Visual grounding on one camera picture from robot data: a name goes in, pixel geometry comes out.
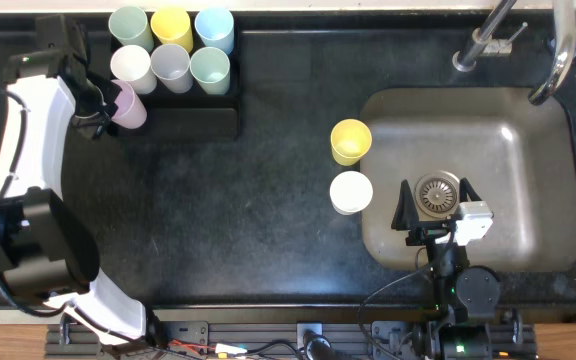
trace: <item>sink basin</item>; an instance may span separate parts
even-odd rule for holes
[[[533,106],[523,88],[390,89],[360,118],[372,131],[360,162],[375,196],[362,213],[366,248],[382,265],[414,269],[417,247],[390,229],[401,181],[421,220],[454,212],[468,178],[494,213],[472,265],[498,271],[563,271],[576,262],[576,166],[566,112],[554,99]],[[420,263],[427,261],[425,252]]]

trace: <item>black tray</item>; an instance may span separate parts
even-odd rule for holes
[[[153,34],[155,48],[161,42]],[[229,141],[239,136],[241,121],[239,98],[241,94],[239,54],[240,36],[235,28],[235,48],[230,59],[230,89],[224,95],[208,95],[193,79],[192,88],[184,94],[175,94],[157,80],[155,90],[147,95],[138,95],[146,107],[148,117],[137,129],[126,129],[113,123],[108,133],[126,141],[175,142],[175,141]],[[192,56],[204,47],[194,30]],[[115,38],[110,49],[114,53],[121,47]]]

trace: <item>pink cup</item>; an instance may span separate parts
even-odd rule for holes
[[[135,91],[121,80],[112,80],[121,87],[121,92],[115,99],[117,112],[112,117],[112,121],[127,128],[136,129],[146,122],[146,108],[141,103]]]

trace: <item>yellow cup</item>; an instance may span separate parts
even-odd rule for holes
[[[192,51],[190,16],[180,6],[166,6],[152,15],[150,28],[162,44],[181,45],[188,53]]]
[[[355,119],[342,120],[332,129],[332,157],[339,165],[350,166],[366,155],[372,144],[372,134],[366,124]]]

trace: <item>countertop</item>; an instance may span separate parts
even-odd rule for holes
[[[99,29],[105,21],[85,18]],[[551,15],[513,14],[501,33],[526,18],[510,57],[482,59],[463,74],[450,59],[482,14],[238,14],[240,137],[146,144],[70,131],[64,200],[93,233],[104,272],[147,304],[357,303],[404,272],[372,259],[360,214],[332,208],[330,182],[348,168],[331,157],[330,130],[387,88],[540,84],[552,63],[543,42]],[[33,35],[31,22],[1,19],[3,86],[7,57],[32,50]],[[92,35],[94,62],[107,72],[109,34]],[[576,65],[555,97],[570,114],[576,150]],[[0,138],[4,118],[0,99]],[[576,265],[501,278],[504,305],[576,306]],[[413,279],[380,301],[430,305],[432,292]]]

